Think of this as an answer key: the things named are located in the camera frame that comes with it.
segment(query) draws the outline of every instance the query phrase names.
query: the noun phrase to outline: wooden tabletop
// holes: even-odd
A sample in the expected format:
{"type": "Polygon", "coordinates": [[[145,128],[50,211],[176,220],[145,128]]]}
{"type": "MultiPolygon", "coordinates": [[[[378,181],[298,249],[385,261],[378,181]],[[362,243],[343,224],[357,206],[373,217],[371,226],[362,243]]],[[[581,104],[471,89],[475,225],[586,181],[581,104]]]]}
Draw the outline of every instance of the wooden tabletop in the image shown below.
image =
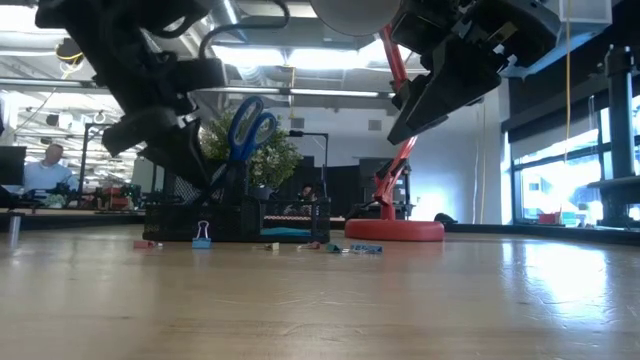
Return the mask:
{"type": "Polygon", "coordinates": [[[134,250],[141,232],[0,243],[2,359],[640,358],[637,248],[460,235],[381,256],[134,250]]]}

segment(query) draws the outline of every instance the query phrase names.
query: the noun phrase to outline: potted plant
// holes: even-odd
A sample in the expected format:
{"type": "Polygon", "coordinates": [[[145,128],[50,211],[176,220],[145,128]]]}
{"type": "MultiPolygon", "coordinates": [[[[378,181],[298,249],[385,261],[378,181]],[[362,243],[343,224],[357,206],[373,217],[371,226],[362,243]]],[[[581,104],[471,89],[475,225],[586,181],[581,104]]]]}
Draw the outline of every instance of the potted plant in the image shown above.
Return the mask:
{"type": "MultiPolygon", "coordinates": [[[[211,161],[227,161],[229,142],[227,133],[233,120],[233,111],[225,111],[219,119],[203,125],[200,142],[204,155],[211,161]]],[[[252,195],[268,199],[274,189],[293,175],[302,159],[296,146],[287,141],[288,133],[277,129],[249,159],[249,186],[252,195]]]]}

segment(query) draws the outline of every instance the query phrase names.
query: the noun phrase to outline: blue scissors handle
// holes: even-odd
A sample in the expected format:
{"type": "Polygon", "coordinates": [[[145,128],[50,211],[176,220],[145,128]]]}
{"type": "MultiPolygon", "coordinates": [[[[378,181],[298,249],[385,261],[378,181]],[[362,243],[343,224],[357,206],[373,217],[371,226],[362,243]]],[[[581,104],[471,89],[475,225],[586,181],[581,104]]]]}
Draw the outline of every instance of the blue scissors handle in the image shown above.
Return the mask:
{"type": "Polygon", "coordinates": [[[231,160],[247,160],[275,132],[276,117],[269,112],[263,113],[263,109],[264,103],[257,96],[249,97],[238,108],[228,134],[231,160]],[[260,131],[265,123],[268,123],[267,128],[260,131]]]}

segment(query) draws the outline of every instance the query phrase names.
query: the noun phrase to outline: red lamp base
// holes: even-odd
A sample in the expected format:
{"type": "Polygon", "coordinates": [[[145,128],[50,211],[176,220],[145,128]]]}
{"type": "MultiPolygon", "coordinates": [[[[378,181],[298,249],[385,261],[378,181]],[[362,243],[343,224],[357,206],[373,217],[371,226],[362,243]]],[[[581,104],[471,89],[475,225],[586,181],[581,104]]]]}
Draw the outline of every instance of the red lamp base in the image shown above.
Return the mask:
{"type": "Polygon", "coordinates": [[[346,237],[380,241],[443,241],[444,226],[432,221],[353,219],[344,227],[346,237]]]}

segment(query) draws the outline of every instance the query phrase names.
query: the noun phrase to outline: computer monitor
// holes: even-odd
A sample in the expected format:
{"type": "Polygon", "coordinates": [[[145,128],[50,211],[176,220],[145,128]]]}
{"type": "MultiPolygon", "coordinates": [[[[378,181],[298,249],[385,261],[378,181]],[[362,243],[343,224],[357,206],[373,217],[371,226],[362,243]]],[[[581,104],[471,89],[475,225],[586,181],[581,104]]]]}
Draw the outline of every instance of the computer monitor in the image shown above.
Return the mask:
{"type": "Polygon", "coordinates": [[[23,185],[26,157],[24,146],[0,146],[0,185],[23,185]]]}

